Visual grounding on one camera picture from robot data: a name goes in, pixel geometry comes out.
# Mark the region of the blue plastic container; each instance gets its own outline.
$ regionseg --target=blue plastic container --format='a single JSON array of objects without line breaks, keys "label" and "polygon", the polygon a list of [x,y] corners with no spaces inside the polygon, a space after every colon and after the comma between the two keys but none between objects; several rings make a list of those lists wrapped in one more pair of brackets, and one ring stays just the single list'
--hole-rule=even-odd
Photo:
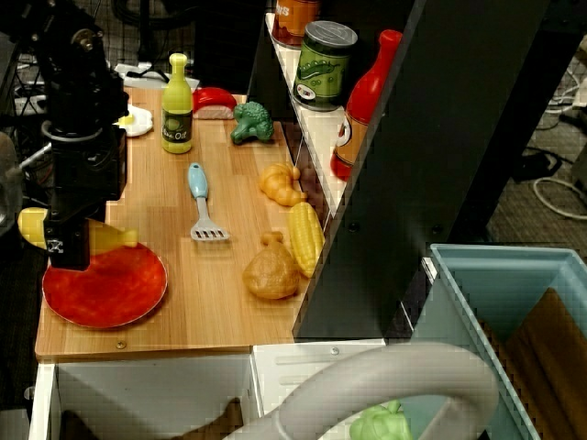
[{"label": "blue plastic container", "polygon": [[[537,247],[432,245],[437,278],[413,341],[437,341],[479,355],[500,379],[500,401],[487,427],[494,440],[539,439],[477,319],[505,341],[548,287],[556,289],[587,335],[587,267],[576,252]],[[402,400],[418,438],[444,403],[441,396]]]}]

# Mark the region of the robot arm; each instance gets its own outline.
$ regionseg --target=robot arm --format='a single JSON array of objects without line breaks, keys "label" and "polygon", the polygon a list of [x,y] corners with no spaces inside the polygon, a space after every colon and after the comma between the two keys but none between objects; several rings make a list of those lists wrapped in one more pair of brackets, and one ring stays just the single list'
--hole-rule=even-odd
[{"label": "robot arm", "polygon": [[51,265],[84,270],[90,261],[87,217],[118,200],[127,182],[122,79],[105,61],[103,31],[71,0],[0,5],[0,32],[26,41],[45,81],[55,188],[44,222]]}]

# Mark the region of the yellow bottle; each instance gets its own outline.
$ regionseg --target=yellow bottle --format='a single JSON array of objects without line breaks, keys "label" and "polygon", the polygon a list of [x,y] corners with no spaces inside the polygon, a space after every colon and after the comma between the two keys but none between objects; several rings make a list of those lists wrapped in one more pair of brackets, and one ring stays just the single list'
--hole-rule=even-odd
[{"label": "yellow bottle", "polygon": [[183,70],[187,57],[173,53],[169,58],[172,78],[163,92],[161,144],[170,153],[185,153],[192,147],[192,89]]},{"label": "yellow bottle", "polygon": [[[28,243],[38,248],[46,249],[45,231],[43,220],[47,216],[47,210],[43,208],[23,209],[18,216],[18,230]],[[126,246],[135,248],[138,243],[136,229],[121,231],[115,227],[96,222],[90,222],[90,255],[99,255]]]}]

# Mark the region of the red plate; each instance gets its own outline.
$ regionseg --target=red plate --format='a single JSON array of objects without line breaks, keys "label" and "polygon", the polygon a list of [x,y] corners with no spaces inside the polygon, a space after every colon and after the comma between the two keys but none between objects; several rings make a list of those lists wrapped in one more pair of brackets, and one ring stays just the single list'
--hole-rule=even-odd
[{"label": "red plate", "polygon": [[155,307],[167,273],[147,247],[121,247],[91,257],[83,272],[49,267],[43,294],[49,308],[72,323],[108,328],[131,323]]}]

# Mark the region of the broccoli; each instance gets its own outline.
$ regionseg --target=broccoli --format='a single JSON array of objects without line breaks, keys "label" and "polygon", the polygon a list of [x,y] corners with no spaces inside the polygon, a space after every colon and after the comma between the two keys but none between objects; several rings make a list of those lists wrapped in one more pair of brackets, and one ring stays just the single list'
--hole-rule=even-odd
[{"label": "broccoli", "polygon": [[350,426],[352,440],[412,440],[412,434],[403,413],[398,412],[399,401],[390,401],[387,407],[377,405],[363,411]]},{"label": "broccoli", "polygon": [[230,133],[232,141],[239,145],[246,138],[257,137],[263,142],[273,135],[273,121],[269,112],[259,103],[239,104],[234,110],[237,127]]}]

